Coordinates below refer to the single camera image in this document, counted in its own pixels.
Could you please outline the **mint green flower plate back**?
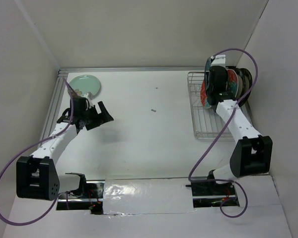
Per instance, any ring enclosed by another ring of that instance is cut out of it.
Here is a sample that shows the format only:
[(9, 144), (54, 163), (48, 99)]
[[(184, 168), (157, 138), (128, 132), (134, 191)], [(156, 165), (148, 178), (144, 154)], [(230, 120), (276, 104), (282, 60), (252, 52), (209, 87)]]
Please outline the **mint green flower plate back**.
[(92, 95), (91, 99), (94, 99), (101, 89), (101, 83), (99, 79), (89, 74), (75, 77), (69, 82), (69, 85), (79, 96), (83, 96), (87, 92), (90, 92)]

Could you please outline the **black rimmed beige plate front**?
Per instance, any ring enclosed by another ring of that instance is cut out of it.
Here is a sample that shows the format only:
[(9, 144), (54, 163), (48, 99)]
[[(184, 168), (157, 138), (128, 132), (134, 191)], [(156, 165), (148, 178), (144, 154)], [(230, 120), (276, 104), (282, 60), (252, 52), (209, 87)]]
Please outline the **black rimmed beige plate front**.
[[(243, 93), (243, 94), (245, 94), (245, 92), (251, 88), (251, 86), (253, 84), (253, 78), (252, 78), (252, 75), (251, 75), (251, 73), (250, 73), (250, 71), (248, 69), (241, 68), (240, 70), (243, 73), (244, 79), (245, 79), (245, 88), (244, 88), (244, 93)], [(239, 106), (240, 107), (242, 107), (246, 103), (246, 101), (248, 100), (249, 96), (250, 96), (250, 92), (239, 103)]]

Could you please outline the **black rimmed beige plate back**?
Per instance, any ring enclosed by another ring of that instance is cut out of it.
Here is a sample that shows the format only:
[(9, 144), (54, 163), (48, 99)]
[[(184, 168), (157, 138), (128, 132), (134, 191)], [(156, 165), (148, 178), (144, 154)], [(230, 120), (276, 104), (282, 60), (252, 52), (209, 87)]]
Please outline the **black rimmed beige plate back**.
[(248, 79), (246, 78), (244, 72), (240, 68), (236, 68), (235, 72), (238, 78), (238, 93), (236, 99), (239, 100), (247, 91), (247, 87), (249, 86), (249, 84)]

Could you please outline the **red teal floral plate back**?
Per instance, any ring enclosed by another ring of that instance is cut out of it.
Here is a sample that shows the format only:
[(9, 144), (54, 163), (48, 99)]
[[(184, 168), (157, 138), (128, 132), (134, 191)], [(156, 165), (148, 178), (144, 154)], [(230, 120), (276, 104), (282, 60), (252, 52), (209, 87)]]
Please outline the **red teal floral plate back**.
[(206, 95), (206, 85), (205, 85), (205, 82), (203, 81), (202, 82), (202, 85), (201, 85), (201, 90), (200, 90), (200, 100), (201, 100), (201, 104), (202, 104), (202, 107), (204, 109), (210, 109), (212, 106), (208, 103), (208, 100), (207, 100), (207, 95)]

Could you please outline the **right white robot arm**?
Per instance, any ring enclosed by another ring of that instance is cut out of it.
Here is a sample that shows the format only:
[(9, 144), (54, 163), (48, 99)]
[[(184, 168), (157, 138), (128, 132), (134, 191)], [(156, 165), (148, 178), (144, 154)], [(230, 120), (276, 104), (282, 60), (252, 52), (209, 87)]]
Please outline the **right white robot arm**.
[(231, 180), (264, 174), (270, 169), (273, 141), (251, 125), (227, 83), (228, 71), (223, 66), (211, 66), (207, 76), (207, 99), (215, 113), (229, 123), (227, 127), (235, 141), (229, 163), (209, 172), (207, 189), (211, 194), (219, 194)]

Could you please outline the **dark teal plate back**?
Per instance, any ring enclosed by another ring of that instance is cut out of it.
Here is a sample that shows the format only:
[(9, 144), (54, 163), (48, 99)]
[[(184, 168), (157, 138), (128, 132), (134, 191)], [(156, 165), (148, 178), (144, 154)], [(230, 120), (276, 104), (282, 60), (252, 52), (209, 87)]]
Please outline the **dark teal plate back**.
[(213, 61), (213, 56), (209, 57), (205, 63), (205, 67), (204, 67), (204, 83), (205, 83), (205, 88), (208, 88), (208, 78), (209, 78), (209, 71), (210, 71), (210, 67)]

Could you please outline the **black rimmed beige plate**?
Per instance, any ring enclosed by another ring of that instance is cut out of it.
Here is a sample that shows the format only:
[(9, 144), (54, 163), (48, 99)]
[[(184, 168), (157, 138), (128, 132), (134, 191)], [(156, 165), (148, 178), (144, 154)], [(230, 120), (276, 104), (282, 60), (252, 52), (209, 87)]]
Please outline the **black rimmed beige plate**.
[(249, 84), (248, 79), (246, 78), (244, 72), (240, 68), (236, 68), (235, 72), (238, 78), (238, 93), (236, 99), (239, 100), (247, 91), (247, 87), (249, 86)]
[[(240, 70), (243, 73), (244, 79), (245, 79), (245, 88), (244, 88), (244, 93), (243, 93), (243, 94), (245, 94), (245, 92), (251, 88), (251, 86), (253, 84), (253, 78), (252, 78), (252, 75), (251, 75), (251, 73), (250, 73), (250, 71), (248, 69), (241, 68)], [(242, 107), (246, 103), (246, 101), (248, 100), (249, 96), (250, 96), (250, 92), (239, 103), (239, 106), (240, 107)]]

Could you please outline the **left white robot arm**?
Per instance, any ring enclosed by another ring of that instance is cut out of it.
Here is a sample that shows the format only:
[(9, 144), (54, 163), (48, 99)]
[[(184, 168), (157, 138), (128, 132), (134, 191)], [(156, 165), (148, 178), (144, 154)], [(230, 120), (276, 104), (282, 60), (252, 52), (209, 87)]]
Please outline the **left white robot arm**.
[(85, 97), (74, 97), (57, 120), (50, 139), (30, 156), (17, 160), (17, 196), (52, 201), (61, 193), (71, 192), (77, 198), (84, 197), (88, 192), (85, 175), (74, 172), (58, 175), (56, 163), (82, 129), (91, 130), (113, 120), (102, 101), (93, 105)]

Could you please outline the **red teal floral plate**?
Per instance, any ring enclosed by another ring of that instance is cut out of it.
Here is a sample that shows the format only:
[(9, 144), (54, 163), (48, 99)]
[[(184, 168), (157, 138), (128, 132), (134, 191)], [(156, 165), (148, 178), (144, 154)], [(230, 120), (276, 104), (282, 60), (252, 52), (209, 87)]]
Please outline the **red teal floral plate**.
[(228, 90), (236, 97), (238, 93), (238, 77), (233, 69), (227, 69), (228, 74)]
[(207, 100), (207, 95), (206, 95), (206, 85), (205, 85), (205, 82), (203, 81), (202, 82), (202, 85), (201, 85), (201, 90), (200, 90), (200, 100), (201, 100), (201, 104), (202, 104), (202, 107), (204, 109), (210, 109), (212, 106), (208, 103), (208, 100)]

